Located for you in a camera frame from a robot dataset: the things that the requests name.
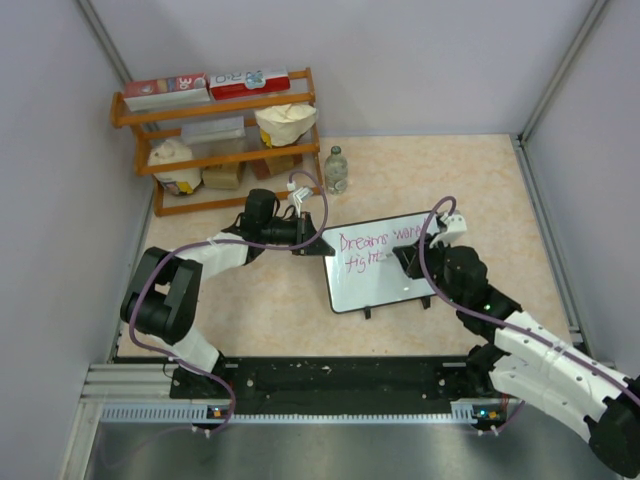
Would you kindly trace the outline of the black framed whiteboard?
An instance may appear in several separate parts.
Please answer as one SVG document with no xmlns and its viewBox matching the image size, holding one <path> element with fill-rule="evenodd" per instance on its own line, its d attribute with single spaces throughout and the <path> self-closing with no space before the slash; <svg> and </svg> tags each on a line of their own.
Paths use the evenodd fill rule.
<svg viewBox="0 0 640 480">
<path fill-rule="evenodd" d="M 381 257 L 396 246 L 411 245 L 427 212 L 388 217 L 326 229 L 322 237 L 334 249 L 324 258 L 331 309 L 336 314 L 431 297 L 423 279 L 408 278 L 399 260 Z"/>
</svg>

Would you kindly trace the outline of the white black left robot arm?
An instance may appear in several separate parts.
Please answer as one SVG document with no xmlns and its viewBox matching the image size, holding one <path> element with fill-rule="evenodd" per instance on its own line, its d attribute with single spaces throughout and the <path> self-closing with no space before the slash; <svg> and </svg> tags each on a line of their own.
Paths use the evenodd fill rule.
<svg viewBox="0 0 640 480">
<path fill-rule="evenodd" d="M 226 387 L 227 374 L 217 366 L 223 355 L 195 327 L 201 283 L 227 270 L 246 266 L 266 250 L 297 256 L 333 256 L 311 214 L 302 209 L 314 195 L 308 186 L 288 185 L 289 207 L 266 189 L 253 189 L 244 210 L 220 233 L 172 251 L 147 249 L 120 307 L 129 337 L 138 347 L 161 353 L 192 372 L 192 384 L 205 396 Z"/>
</svg>

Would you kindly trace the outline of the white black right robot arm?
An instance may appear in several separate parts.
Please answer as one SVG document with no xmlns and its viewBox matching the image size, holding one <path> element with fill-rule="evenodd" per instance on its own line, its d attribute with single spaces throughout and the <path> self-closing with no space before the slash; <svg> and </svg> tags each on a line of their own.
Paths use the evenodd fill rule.
<svg viewBox="0 0 640 480">
<path fill-rule="evenodd" d="M 610 470 L 639 475 L 639 379 L 562 341 L 489 283 L 488 268 L 468 246 L 416 241 L 392 255 L 404 274 L 424 279 L 485 345 L 468 356 L 476 394 L 495 390 L 523 400 L 568 427 Z"/>
</svg>

